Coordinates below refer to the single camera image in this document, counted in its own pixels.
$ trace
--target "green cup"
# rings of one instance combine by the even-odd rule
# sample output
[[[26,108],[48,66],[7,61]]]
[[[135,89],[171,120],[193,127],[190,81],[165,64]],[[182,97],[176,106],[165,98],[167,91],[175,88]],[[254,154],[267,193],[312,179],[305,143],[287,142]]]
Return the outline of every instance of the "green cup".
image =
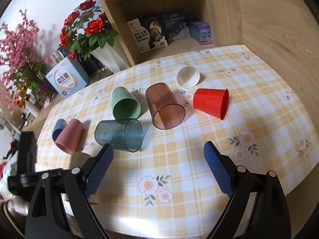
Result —
[[[141,105],[125,87],[117,87],[112,93],[112,112],[116,120],[137,119]]]

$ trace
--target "white vase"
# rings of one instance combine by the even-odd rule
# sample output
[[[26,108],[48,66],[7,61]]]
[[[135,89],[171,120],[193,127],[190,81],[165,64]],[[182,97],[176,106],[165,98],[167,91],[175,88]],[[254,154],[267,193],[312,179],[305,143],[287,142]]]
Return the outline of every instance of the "white vase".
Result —
[[[117,38],[114,38],[113,47],[106,43],[103,49],[98,47],[92,51],[91,54],[113,73],[120,72],[130,67],[130,63]]]
[[[28,110],[34,117],[38,116],[40,110],[31,101],[26,104],[26,110]]]

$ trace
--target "yellow cable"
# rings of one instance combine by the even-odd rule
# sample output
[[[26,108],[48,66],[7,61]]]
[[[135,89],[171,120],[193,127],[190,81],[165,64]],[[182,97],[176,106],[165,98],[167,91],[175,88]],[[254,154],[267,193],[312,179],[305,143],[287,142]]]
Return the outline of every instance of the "yellow cable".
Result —
[[[11,219],[11,217],[9,216],[9,213],[7,212],[7,207],[6,204],[3,204],[3,211],[5,216],[7,217],[7,219],[9,220],[9,222],[12,224],[12,226],[14,227],[14,229],[19,233],[19,235],[21,235],[24,238],[24,234],[20,231],[20,229],[16,226],[16,224],[13,222],[13,220]]]

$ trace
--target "flower bouquet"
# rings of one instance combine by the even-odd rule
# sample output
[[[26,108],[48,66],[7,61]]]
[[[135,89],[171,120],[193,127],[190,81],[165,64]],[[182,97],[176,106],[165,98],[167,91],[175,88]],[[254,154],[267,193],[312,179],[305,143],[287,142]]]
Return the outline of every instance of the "flower bouquet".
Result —
[[[98,47],[104,48],[106,43],[114,45],[114,37],[118,32],[112,29],[105,12],[96,20],[93,19],[96,12],[102,12],[100,6],[95,6],[96,1],[87,0],[81,3],[79,10],[72,12],[64,21],[61,30],[60,46],[71,54],[74,59],[77,54],[84,60],[91,57],[91,52]]]
[[[3,30],[6,36],[0,39],[0,66],[6,67],[0,78],[0,82],[5,86],[0,104],[6,103],[9,109],[12,106],[26,106],[30,98],[27,94],[28,89],[37,98],[51,97],[55,92],[45,79],[45,63],[49,63],[50,58],[36,59],[32,50],[34,37],[39,28],[33,20],[27,19],[26,11],[20,10],[20,13],[23,21],[16,31],[9,31],[5,23],[0,27],[0,31]]]

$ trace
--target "tablecloth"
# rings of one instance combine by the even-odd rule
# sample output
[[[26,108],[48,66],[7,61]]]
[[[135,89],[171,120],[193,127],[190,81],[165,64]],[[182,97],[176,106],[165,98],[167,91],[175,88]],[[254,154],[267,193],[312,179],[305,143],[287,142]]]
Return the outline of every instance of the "tablecloth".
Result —
[[[200,71],[197,86],[178,86],[175,66],[181,62]],[[158,82],[166,83],[186,109],[184,121],[170,130],[155,128],[147,107],[145,91]],[[51,138],[61,118],[84,123],[79,150],[99,152],[94,131],[101,120],[113,119],[111,94],[118,86],[140,101],[145,138],[136,153],[115,151],[99,188],[100,203],[93,209],[107,229],[152,238],[208,235],[228,201],[203,156],[209,140],[251,172],[276,171],[285,194],[318,163],[319,138],[299,98],[261,58],[235,45],[151,60],[68,97],[51,111],[39,136],[37,171],[69,167],[70,156]],[[229,89],[224,120],[192,107],[198,88]]]

